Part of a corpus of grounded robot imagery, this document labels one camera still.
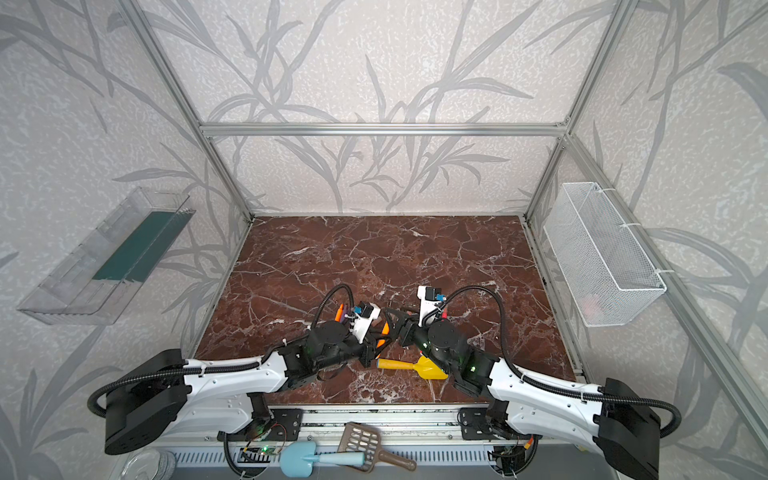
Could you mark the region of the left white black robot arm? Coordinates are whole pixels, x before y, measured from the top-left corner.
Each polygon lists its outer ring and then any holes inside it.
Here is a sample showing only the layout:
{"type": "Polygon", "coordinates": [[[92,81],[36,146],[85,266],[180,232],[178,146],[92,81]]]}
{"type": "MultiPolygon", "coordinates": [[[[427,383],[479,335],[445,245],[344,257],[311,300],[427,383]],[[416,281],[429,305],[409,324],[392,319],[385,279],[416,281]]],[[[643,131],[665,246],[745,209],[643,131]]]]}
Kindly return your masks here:
{"type": "Polygon", "coordinates": [[[394,331],[385,312],[361,302],[344,308],[340,320],[314,320],[302,336],[251,358],[202,361],[164,350],[94,391],[87,408],[105,421],[109,455],[171,433],[268,426],[273,417],[266,395],[299,389],[354,360],[368,367],[394,331]]]}

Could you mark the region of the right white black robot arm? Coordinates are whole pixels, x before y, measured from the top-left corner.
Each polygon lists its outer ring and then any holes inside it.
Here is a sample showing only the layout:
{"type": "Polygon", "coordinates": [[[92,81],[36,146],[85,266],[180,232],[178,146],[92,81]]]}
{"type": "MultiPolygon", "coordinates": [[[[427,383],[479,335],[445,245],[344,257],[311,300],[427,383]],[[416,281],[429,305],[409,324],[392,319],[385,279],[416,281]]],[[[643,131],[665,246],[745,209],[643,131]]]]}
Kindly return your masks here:
{"type": "Polygon", "coordinates": [[[658,478],[660,443],[682,424],[677,406],[643,398],[613,378],[602,385],[569,382],[470,345],[442,317],[458,295],[436,295],[419,313],[388,308],[385,317],[399,343],[417,347],[458,391],[489,400],[497,431],[568,441],[632,479],[658,478]]]}

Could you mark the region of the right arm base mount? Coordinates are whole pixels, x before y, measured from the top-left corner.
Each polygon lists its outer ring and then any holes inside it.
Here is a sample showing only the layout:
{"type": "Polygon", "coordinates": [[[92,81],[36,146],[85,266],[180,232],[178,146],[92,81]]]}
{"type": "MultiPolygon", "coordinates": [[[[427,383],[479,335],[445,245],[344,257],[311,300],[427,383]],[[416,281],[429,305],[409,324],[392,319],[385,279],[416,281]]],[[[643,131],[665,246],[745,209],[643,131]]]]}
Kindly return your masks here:
{"type": "Polygon", "coordinates": [[[519,435],[487,415],[486,407],[464,407],[457,414],[463,440],[517,440],[519,435]]]}

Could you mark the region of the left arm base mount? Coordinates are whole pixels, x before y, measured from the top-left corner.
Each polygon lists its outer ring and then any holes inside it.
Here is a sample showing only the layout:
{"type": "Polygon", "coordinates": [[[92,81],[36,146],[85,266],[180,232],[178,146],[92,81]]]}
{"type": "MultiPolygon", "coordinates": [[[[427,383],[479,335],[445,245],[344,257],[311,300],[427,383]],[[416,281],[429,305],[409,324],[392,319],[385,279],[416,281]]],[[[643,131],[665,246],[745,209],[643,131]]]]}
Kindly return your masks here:
{"type": "Polygon", "coordinates": [[[271,411],[272,418],[251,420],[235,433],[219,432],[217,440],[223,442],[275,441],[293,442],[299,437],[304,410],[300,408],[277,408],[271,411]]]}

